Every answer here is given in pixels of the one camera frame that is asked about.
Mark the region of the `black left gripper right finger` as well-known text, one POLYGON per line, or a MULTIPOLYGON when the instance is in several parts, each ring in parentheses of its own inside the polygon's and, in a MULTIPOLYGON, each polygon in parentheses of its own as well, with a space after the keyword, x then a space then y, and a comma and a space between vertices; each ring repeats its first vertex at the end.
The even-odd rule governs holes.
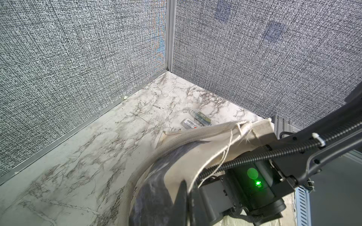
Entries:
POLYGON ((209 226, 209 220, 198 190, 189 194, 189 219, 191 226, 209 226))

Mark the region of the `clear compass set case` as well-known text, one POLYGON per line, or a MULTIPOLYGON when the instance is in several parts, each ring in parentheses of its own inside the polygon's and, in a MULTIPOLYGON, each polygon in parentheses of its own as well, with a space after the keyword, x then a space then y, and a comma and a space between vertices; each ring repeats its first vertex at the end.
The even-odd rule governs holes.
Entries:
POLYGON ((200 111, 191 110, 190 114, 203 126, 211 126, 212 120, 200 111))

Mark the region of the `beige canvas tote bag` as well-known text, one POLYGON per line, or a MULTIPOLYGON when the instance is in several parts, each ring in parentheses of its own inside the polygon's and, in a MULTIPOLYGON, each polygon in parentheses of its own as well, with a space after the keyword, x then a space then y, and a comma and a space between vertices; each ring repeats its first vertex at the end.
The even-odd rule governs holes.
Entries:
MULTIPOLYGON (((156 150, 146 158, 127 181, 122 195, 118 225, 129 226, 129 216, 140 191, 162 184, 175 201, 177 190, 182 181, 187 184, 187 225, 189 219, 189 194, 193 188, 205 185, 212 179, 208 176, 197 182, 200 173, 212 166, 217 166, 251 152, 256 148, 276 141, 273 125, 269 119, 256 122, 232 121, 215 126, 200 127, 175 133, 164 133, 156 150)), ((286 209, 282 217, 260 226, 294 226, 293 195, 286 195, 283 200, 286 209)), ((212 226, 255 226, 250 222, 224 216, 212 226)))

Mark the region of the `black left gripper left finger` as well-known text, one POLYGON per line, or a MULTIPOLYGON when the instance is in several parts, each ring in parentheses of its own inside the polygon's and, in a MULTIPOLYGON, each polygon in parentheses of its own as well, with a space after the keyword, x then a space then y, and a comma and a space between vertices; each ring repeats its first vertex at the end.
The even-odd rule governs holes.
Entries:
POLYGON ((129 216, 129 226, 185 226, 187 225, 187 184, 182 181, 172 201, 162 184, 152 191, 150 185, 141 189, 129 216))

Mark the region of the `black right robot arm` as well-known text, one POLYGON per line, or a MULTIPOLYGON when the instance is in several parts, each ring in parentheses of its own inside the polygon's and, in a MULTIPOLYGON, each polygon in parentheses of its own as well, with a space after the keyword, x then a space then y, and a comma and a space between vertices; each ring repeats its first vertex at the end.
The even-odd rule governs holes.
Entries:
POLYGON ((280 138, 231 161, 203 170, 205 185, 190 194, 190 223, 211 226, 224 216, 255 226, 282 217, 283 198, 338 157, 362 146, 362 87, 345 105, 299 132, 280 138))

